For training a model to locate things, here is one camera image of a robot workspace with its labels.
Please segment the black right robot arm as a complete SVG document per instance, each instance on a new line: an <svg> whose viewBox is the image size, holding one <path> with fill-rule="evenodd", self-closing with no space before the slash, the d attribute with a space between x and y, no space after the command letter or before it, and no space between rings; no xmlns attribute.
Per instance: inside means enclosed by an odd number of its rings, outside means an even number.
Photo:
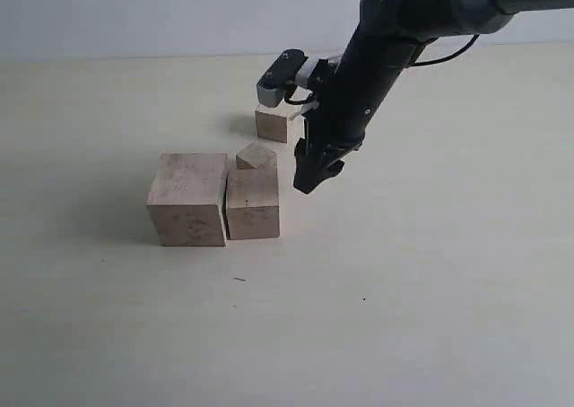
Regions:
<svg viewBox="0 0 574 407"><path fill-rule="evenodd" d="M573 0L361 0L338 63L306 63L296 76L316 105L305 112L305 135L295 147L294 187L308 194L342 171L396 79L429 44L492 34L518 13L572 6Z"/></svg>

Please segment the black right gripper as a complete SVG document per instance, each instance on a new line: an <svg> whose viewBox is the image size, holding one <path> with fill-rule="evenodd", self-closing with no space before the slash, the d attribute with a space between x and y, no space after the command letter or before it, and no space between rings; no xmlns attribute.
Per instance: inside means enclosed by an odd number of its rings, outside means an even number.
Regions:
<svg viewBox="0 0 574 407"><path fill-rule="evenodd" d="M342 157L361 145L381 105L381 58L311 57L300 69L300 87L314 96L305 112L305 139L294 149L293 186L305 195L344 168Z"/></svg>

